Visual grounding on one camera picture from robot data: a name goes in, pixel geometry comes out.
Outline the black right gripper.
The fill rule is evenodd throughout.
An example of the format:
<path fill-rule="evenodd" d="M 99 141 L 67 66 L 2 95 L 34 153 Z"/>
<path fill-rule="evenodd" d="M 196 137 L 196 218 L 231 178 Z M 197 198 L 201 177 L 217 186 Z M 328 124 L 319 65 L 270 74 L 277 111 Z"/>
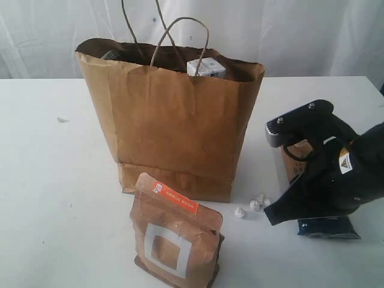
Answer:
<path fill-rule="evenodd" d="M 349 215 L 372 201 L 372 134 L 331 136 L 283 195 L 264 209 L 272 226 L 324 216 Z"/>

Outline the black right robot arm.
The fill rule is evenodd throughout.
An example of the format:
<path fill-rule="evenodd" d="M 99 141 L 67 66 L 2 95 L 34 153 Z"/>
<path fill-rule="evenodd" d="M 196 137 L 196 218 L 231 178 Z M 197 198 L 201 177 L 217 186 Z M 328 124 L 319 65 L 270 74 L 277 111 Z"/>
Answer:
<path fill-rule="evenodd" d="M 303 160 L 302 173 L 265 208 L 273 226 L 290 220 L 347 216 L 383 197 L 383 124 L 351 142 L 332 136 Z"/>

